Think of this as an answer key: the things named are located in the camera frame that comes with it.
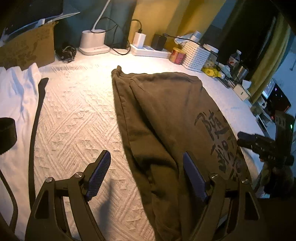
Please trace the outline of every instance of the white desk lamp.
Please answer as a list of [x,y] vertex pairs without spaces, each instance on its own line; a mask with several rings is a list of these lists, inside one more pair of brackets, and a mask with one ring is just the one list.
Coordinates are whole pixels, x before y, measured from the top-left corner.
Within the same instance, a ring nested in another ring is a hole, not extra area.
[[101,19],[110,1],[111,0],[107,1],[105,7],[103,8],[100,16],[94,23],[92,29],[85,30],[82,32],[79,50],[85,55],[107,53],[110,50],[110,47],[104,45],[106,31],[102,29],[95,29],[98,21]]

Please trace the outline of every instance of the blue gripper pad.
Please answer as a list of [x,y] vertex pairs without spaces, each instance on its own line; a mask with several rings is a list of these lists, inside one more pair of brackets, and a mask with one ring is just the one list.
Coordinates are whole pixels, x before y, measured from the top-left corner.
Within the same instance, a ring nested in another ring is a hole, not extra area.
[[87,201],[98,194],[110,164],[111,154],[107,151],[89,179],[88,191],[85,195]]
[[183,154],[183,167],[193,186],[195,195],[204,202],[208,199],[205,181],[187,152]]

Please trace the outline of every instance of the brown garment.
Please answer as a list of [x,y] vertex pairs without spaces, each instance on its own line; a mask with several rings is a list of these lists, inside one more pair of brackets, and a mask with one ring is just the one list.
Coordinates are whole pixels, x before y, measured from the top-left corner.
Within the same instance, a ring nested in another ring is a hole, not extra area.
[[204,204],[191,191],[183,153],[235,179],[248,173],[236,138],[196,76],[124,74],[118,66],[112,84],[123,147],[156,240],[186,241]]

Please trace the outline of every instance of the can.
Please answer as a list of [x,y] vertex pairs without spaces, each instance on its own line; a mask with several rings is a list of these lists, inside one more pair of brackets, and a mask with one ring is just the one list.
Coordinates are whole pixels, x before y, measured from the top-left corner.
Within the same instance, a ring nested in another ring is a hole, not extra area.
[[178,48],[173,48],[173,51],[169,57],[169,60],[173,62],[174,64],[181,64],[186,53]]

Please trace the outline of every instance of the perforated basket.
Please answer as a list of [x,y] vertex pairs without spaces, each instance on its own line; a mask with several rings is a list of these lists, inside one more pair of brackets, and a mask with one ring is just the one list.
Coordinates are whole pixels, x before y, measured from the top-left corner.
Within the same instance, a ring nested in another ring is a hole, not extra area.
[[186,52],[182,65],[186,69],[198,72],[201,71],[210,55],[209,51],[201,48],[198,44],[191,41],[186,42],[182,50]]

